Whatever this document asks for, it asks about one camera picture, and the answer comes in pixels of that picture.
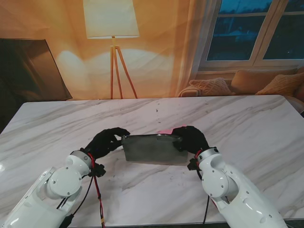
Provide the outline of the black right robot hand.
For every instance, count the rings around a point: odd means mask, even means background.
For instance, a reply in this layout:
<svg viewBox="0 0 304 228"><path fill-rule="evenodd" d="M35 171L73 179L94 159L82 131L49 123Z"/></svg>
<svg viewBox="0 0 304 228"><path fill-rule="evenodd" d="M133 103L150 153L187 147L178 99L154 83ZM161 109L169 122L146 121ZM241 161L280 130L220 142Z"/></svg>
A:
<svg viewBox="0 0 304 228"><path fill-rule="evenodd" d="M181 141L175 141L174 147L181 151L187 151L196 154L198 151L210 149L210 146L205 138L205 135L194 126L183 126L173 129L172 135L181 138Z"/></svg>

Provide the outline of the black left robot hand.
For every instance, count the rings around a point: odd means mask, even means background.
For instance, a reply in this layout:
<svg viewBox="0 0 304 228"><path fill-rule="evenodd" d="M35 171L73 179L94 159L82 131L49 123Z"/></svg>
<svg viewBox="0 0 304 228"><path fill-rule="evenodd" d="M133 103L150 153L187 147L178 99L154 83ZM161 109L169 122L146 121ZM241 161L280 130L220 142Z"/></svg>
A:
<svg viewBox="0 0 304 228"><path fill-rule="evenodd" d="M91 154L95 160L105 157L122 145L122 141L118 140L116 136L122 138L128 135L130 133L120 127L104 129L92 139L83 151L86 154Z"/></svg>

